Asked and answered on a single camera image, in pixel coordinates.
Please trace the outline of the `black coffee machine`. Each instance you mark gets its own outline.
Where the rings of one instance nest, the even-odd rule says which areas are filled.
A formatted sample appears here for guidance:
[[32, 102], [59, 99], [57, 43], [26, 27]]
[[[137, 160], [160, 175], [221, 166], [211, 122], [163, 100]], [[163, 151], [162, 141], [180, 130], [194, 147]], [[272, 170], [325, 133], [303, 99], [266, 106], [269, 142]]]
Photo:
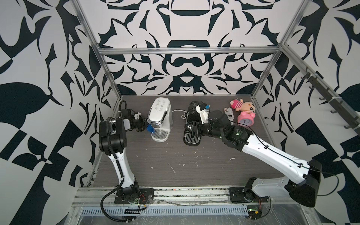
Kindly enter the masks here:
[[183, 141], [188, 146], [198, 146], [201, 142], [201, 136], [192, 135], [192, 127], [194, 123], [201, 123], [199, 113], [196, 111], [196, 106], [206, 104], [201, 101], [192, 101], [186, 112], [186, 123], [184, 125], [184, 138]]

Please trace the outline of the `blue cloth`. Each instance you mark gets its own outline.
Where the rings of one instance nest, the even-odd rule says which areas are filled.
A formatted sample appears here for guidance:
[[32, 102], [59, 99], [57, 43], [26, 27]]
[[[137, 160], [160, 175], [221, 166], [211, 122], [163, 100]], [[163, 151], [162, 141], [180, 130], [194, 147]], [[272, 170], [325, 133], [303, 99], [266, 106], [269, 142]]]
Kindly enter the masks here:
[[154, 132], [155, 132], [155, 128], [153, 128], [151, 124], [148, 124], [148, 126], [147, 126], [147, 131], [149, 131], [149, 132], [151, 132], [151, 133], [154, 133]]

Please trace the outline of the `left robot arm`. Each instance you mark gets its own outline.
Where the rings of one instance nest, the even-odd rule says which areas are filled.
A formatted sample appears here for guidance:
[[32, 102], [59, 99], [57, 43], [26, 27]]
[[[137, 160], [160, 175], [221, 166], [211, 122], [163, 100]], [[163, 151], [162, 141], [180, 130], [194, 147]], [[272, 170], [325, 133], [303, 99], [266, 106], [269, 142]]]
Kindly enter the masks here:
[[143, 131], [145, 126], [141, 114], [127, 108], [121, 109], [117, 118], [109, 117], [99, 124], [100, 151], [111, 160], [118, 179], [115, 186], [115, 202], [118, 204], [135, 200], [144, 203], [146, 200], [126, 156], [126, 132], [133, 129]]

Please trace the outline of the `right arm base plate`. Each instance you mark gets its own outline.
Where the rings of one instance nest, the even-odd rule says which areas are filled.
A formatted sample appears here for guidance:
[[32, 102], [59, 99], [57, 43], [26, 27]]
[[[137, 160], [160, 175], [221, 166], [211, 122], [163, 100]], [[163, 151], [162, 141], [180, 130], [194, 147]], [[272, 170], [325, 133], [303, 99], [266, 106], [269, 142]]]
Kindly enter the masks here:
[[245, 187], [230, 187], [230, 201], [232, 203], [267, 203], [268, 197], [259, 197], [251, 189]]

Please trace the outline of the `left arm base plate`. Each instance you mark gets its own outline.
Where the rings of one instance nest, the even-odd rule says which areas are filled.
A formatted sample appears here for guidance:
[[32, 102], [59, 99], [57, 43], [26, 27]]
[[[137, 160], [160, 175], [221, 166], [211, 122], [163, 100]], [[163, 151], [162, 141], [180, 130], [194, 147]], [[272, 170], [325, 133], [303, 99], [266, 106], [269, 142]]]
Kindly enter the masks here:
[[120, 188], [115, 195], [115, 204], [150, 203], [154, 199], [153, 188]]

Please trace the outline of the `white coffee machine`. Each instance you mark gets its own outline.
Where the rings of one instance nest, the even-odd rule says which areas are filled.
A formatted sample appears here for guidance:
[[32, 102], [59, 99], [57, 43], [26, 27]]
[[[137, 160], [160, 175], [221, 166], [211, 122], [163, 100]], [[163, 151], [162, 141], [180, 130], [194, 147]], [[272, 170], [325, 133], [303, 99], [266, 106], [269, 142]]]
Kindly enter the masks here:
[[165, 142], [171, 133], [173, 126], [172, 107], [170, 100], [158, 97], [151, 105], [147, 122], [153, 128], [151, 137], [156, 142]]

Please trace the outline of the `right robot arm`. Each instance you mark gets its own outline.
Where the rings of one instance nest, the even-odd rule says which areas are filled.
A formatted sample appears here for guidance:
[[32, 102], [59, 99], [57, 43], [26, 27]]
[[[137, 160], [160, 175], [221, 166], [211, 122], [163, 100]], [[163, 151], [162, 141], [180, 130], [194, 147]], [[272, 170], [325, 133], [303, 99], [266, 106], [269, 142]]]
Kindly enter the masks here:
[[187, 119], [185, 128], [192, 135], [221, 139], [226, 146], [256, 157], [283, 174], [275, 179], [250, 179], [243, 191], [246, 198], [285, 196], [306, 207], [315, 207], [321, 182], [320, 162], [296, 158], [268, 144], [249, 128], [232, 125], [220, 110], [194, 110]]

